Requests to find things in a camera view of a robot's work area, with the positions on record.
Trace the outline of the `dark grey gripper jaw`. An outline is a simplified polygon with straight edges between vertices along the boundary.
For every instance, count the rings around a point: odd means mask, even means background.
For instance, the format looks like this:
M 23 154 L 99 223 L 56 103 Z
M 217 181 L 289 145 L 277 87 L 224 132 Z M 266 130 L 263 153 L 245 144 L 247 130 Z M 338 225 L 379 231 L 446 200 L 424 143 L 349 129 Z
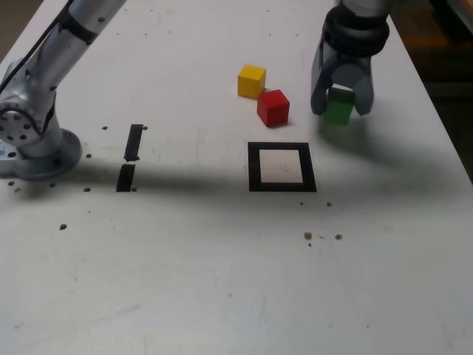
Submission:
M 327 90 L 333 85 L 332 73 L 336 64 L 336 55 L 323 59 L 321 54 L 318 54 L 313 60 L 310 107 L 315 115 L 324 114 L 327 105 Z

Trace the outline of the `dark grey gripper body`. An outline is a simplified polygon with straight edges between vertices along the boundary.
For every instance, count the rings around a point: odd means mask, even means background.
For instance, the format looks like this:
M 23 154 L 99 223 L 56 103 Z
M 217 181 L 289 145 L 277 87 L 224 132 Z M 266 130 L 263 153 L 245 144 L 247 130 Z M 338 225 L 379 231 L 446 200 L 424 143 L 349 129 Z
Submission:
M 372 74 L 370 57 L 356 57 L 353 55 L 344 54 L 338 50 L 333 49 L 324 39 L 321 40 L 320 50 L 320 72 L 329 70 L 336 64 L 354 64 L 360 67 L 366 74 Z

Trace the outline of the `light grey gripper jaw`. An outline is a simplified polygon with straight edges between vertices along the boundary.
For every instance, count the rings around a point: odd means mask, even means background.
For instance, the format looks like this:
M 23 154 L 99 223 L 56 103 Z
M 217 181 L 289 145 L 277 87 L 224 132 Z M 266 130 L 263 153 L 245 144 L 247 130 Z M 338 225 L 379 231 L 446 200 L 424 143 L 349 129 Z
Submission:
M 332 74 L 334 84 L 351 89 L 354 93 L 354 106 L 359 115 L 371 112 L 374 103 L 371 62 L 342 64 Z

